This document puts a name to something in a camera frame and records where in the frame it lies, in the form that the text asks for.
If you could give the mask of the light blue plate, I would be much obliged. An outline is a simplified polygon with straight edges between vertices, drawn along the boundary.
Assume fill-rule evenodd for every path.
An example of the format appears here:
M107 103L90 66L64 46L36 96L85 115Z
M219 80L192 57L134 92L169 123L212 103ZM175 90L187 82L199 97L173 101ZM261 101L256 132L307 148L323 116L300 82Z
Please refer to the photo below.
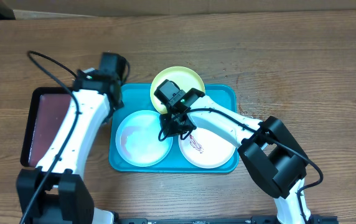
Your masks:
M115 145L119 155L136 167L149 167L161 162L170 152L173 139L160 133L160 114L140 110L128 115L118 126Z

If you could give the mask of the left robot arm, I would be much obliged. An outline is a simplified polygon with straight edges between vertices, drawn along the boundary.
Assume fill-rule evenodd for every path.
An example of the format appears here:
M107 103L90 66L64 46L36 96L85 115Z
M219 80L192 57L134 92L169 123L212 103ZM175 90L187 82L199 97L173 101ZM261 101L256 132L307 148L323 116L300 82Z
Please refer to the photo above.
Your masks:
M123 107L124 69L78 71L67 114L55 139L33 170L21 170L17 193L21 223L113 223L95 207L83 175L100 126Z

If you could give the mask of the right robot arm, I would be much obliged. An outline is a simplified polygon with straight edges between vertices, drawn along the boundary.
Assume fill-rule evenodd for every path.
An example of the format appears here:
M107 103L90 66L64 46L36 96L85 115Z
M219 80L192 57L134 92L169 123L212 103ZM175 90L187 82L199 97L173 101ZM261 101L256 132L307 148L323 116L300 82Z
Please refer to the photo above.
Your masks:
M154 96L167 108L164 137L206 129L232 144L256 185L274 198L280 223L309 223L302 194L309 158L277 118L247 118L214 102L195 88L162 90Z

